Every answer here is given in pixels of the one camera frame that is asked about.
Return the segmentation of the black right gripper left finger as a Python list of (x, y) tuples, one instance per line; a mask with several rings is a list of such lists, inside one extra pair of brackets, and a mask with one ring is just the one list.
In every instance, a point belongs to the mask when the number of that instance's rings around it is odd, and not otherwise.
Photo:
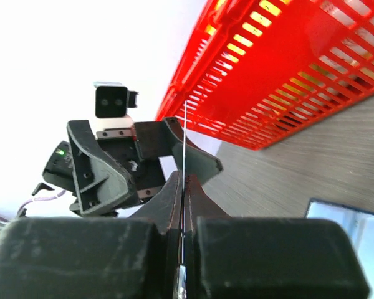
[(182, 180), (127, 218), (20, 217), (0, 233), (0, 298), (176, 298)]

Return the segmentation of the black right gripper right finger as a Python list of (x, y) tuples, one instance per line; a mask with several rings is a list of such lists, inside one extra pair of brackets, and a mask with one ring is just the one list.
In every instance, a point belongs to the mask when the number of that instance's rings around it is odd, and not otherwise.
[(327, 219), (231, 217), (186, 180), (188, 298), (367, 298), (342, 227)]

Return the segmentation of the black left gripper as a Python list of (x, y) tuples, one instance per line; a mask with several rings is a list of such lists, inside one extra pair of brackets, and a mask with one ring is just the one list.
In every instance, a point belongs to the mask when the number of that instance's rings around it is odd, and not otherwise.
[(201, 184), (223, 171), (220, 159), (186, 137), (175, 117), (135, 123), (137, 150), (131, 138), (98, 142), (87, 120), (69, 121), (67, 133), (69, 142), (54, 151), (42, 176), (75, 196), (70, 210), (82, 217), (109, 216), (149, 201), (165, 184), (160, 157), (172, 156), (177, 169)]

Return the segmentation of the black credit card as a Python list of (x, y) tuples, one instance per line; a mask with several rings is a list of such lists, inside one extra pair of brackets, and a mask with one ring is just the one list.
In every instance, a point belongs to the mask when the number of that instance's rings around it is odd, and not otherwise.
[(186, 170), (186, 118), (187, 118), (187, 101), (184, 102), (184, 117), (183, 117), (183, 151), (182, 151), (182, 197), (181, 197), (181, 257), (178, 277), (178, 298), (186, 298), (185, 284), (186, 284), (186, 268), (185, 268), (185, 212), (184, 212), (184, 197), (185, 197), (185, 170)]

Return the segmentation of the blue leather card holder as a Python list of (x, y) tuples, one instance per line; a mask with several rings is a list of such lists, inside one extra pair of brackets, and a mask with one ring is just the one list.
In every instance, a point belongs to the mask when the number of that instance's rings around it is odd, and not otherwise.
[(346, 204), (312, 198), (306, 218), (328, 219), (338, 223), (350, 238), (374, 298), (374, 212)]

